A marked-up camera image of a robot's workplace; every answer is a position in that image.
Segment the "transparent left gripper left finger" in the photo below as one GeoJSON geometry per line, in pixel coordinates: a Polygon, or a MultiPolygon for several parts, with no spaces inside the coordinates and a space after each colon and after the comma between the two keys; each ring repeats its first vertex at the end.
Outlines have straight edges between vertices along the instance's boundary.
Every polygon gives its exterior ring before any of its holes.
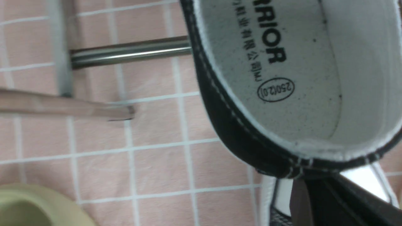
{"type": "Polygon", "coordinates": [[[132,120],[132,106],[112,105],[13,89],[0,91],[1,114],[73,116],[132,120]]]}

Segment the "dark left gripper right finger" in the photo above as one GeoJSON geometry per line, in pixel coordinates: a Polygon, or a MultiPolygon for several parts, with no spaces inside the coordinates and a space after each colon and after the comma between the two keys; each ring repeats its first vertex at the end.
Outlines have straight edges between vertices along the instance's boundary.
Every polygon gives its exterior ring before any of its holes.
{"type": "Polygon", "coordinates": [[[293,182],[294,226],[400,226],[401,209],[343,176],[293,182]]]}

